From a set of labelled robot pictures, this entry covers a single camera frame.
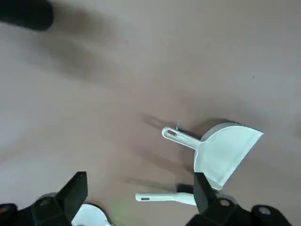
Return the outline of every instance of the dustpan handle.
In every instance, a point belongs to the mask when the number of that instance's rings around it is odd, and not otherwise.
[[[196,206],[193,194],[189,193],[136,193],[138,202],[165,202],[176,201]]]
[[[198,139],[195,139],[194,137],[191,137],[170,127],[165,127],[162,129],[162,136],[164,136],[166,139],[172,140],[195,150],[201,144],[201,141],[199,141]]]

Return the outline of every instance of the white dustpan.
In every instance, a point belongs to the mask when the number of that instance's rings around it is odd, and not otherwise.
[[[99,207],[84,203],[74,216],[72,226],[112,226],[104,211]]]
[[[263,133],[238,123],[222,123],[210,129],[201,140],[165,127],[162,135],[195,150],[194,171],[203,172],[216,190],[221,190],[231,174]]]

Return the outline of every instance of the white plastic piece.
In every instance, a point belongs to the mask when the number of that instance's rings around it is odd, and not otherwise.
[[[170,127],[163,128],[162,135],[194,149],[194,171],[203,172],[211,187],[221,190],[263,133],[238,123],[222,123],[201,140]]]
[[[136,193],[136,200],[139,202],[166,202],[174,201],[196,206],[193,194],[189,193]]]
[[[71,224],[72,226],[112,226],[105,213],[91,204],[82,204]]]

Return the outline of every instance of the beige floor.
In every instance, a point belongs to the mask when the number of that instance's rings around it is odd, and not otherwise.
[[[55,5],[47,33],[0,24],[0,202],[25,207],[86,170],[116,225],[182,226],[196,208],[135,202],[192,182],[192,151],[160,130],[228,119],[265,135],[224,192],[301,223],[301,1]]]

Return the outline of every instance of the black foam handle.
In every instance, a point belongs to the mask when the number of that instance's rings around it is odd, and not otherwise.
[[[52,5],[46,0],[1,0],[0,21],[36,31],[53,23]]]

